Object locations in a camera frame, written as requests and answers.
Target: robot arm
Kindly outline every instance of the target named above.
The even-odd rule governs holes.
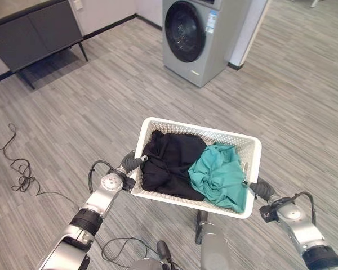
[[[251,184],[250,187],[269,204],[260,208],[264,221],[277,221],[280,224],[309,270],[338,270],[338,255],[316,227],[315,218],[310,220],[304,211],[294,204],[293,199],[281,198],[274,188],[261,178],[257,184]]]
[[[38,270],[85,270],[90,258],[87,252],[94,236],[109,213],[121,189],[130,190],[132,183],[126,174],[147,159],[134,159],[134,152],[126,155],[120,167],[102,177],[100,187],[79,209],[62,234],[54,241],[49,252],[40,261]]]

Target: white plastic basket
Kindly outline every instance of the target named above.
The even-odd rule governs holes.
[[[143,152],[144,146],[150,141],[152,132],[159,130],[162,133],[182,134],[188,133],[200,136],[205,142],[220,142],[226,145],[234,145],[237,154],[241,157],[242,168],[246,174],[246,181],[256,183],[258,178],[261,143],[255,137],[250,137],[242,134],[236,134],[223,130],[200,127],[160,118],[150,117],[144,120],[141,126],[139,140],[136,146],[135,157],[139,158]],[[186,207],[196,208],[208,212],[213,212],[222,215],[228,215],[235,218],[248,218],[253,210],[254,193],[248,188],[246,208],[243,213],[237,213],[231,209],[218,207],[206,201],[193,201],[182,199],[167,194],[146,191],[141,188],[143,173],[139,168],[134,170],[131,177],[136,181],[131,193],[138,197],[147,199],[164,201],[166,203],[178,204]]]

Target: cabinet leg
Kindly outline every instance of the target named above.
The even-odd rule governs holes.
[[[79,42],[79,47],[80,47],[80,50],[81,52],[83,53],[84,57],[85,57],[85,60],[88,62],[88,57],[86,56],[86,53],[85,53],[85,50],[84,50],[84,47],[83,47],[83,44],[81,44],[81,42]]]
[[[21,79],[24,80],[24,82],[26,82],[32,88],[32,90],[35,90],[34,85],[29,81],[28,77],[26,77],[26,75],[21,70],[17,71],[16,73]]]

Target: washing machine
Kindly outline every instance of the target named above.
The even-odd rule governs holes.
[[[164,65],[202,87],[228,64],[251,0],[163,0]]]

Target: washing machine window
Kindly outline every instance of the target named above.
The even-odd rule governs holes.
[[[196,8],[187,1],[177,1],[165,18],[165,33],[173,54],[182,62],[193,62],[205,45],[204,27]]]

